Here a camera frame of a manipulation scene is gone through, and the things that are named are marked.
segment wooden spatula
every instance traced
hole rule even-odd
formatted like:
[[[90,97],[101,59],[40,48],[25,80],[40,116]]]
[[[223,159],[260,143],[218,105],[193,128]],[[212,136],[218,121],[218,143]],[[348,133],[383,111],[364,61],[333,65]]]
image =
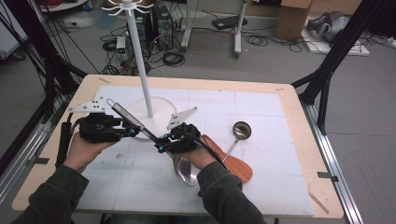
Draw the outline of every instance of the wooden spatula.
[[[216,153],[219,154],[220,159],[223,160],[225,157],[226,153],[223,152],[221,147],[219,147],[209,136],[206,134],[201,135],[204,138],[204,142],[207,143],[213,150],[216,151]],[[232,155],[229,155],[227,157],[227,160],[224,162],[224,165],[227,167],[227,169],[233,174],[241,178],[242,183],[247,183],[250,178],[253,176],[253,170],[250,168],[249,165],[247,165],[244,161],[241,161],[237,159],[236,157],[233,157]]]

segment dark jacket sleeve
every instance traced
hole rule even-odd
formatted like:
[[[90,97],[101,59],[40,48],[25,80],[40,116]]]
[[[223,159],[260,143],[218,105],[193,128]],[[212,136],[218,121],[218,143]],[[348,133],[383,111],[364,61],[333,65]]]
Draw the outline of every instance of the dark jacket sleeve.
[[[29,197],[29,206],[12,223],[69,224],[88,183],[77,171],[60,166]]]
[[[266,223],[259,209],[242,192],[242,181],[220,163],[198,174],[206,211],[221,224]]]

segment hand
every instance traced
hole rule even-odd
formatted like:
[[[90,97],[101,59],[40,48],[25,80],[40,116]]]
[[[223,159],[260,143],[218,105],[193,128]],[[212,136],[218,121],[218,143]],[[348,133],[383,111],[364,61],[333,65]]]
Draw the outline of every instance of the hand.
[[[105,148],[111,147],[117,142],[107,143],[90,143],[75,133],[72,143],[70,144],[69,153],[64,161],[68,166],[79,173],[82,173],[88,164],[90,164]]]
[[[200,170],[203,170],[208,164],[216,161],[216,159],[207,151],[207,149],[201,146],[198,146],[193,151],[181,153],[180,155],[189,160],[193,166]]]

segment wooden table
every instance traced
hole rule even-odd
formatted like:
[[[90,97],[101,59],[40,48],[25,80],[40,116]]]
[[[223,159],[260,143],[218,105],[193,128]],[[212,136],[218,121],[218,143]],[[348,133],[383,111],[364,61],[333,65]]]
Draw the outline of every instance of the wooden table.
[[[104,85],[138,87],[140,86],[140,80],[139,77],[89,75],[84,78],[70,105],[79,105],[92,100],[100,86]],[[304,173],[311,203],[314,206],[314,217],[341,218],[344,215],[332,181],[328,178],[318,177],[318,172],[326,172],[327,169],[298,96],[291,85],[161,77],[148,77],[148,85],[151,88],[226,90],[276,94],[282,104],[294,148]],[[83,114],[76,114],[72,122],[83,116]],[[66,119],[67,113],[62,116],[61,122]],[[59,138],[60,124],[56,127],[40,155],[41,158],[49,158],[49,162],[47,164],[36,164],[33,167],[12,204],[15,210],[25,209],[28,205],[28,197],[55,171],[54,164]]]

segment gray floor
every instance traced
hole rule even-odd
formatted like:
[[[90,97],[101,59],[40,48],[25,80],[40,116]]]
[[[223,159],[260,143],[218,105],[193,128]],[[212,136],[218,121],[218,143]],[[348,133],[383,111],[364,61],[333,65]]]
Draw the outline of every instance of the gray floor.
[[[213,16],[203,17],[202,12],[198,15],[194,26],[211,26]],[[98,70],[102,70],[106,65],[106,53],[99,37],[109,35],[125,20],[111,19],[99,9],[90,12],[90,16],[95,21],[93,27],[73,30],[70,35]],[[256,18],[248,18],[248,21],[247,28],[268,27],[274,22]],[[232,54],[232,36],[202,30],[194,30],[191,36],[193,45],[185,53],[185,64],[176,68],[164,66],[160,68],[163,73],[152,70],[148,75],[291,83],[314,72],[325,58],[308,53],[303,44],[299,45],[301,52],[293,52],[275,42],[262,48],[243,40],[242,55],[236,60]],[[65,38],[64,44],[75,66],[96,74],[71,41]],[[396,223],[396,169],[393,165],[396,161],[393,131],[396,126],[396,49],[380,45],[365,47],[371,53],[369,57],[347,56],[333,76],[326,128],[364,223],[391,224]],[[41,103],[43,88],[29,60],[7,60],[0,62],[0,67],[2,155]],[[1,204],[2,223],[10,222],[19,214],[12,210],[11,202],[28,172],[27,168]],[[76,223],[98,223],[100,215],[74,214],[74,220]],[[344,219],[281,219],[281,223],[347,222]]]

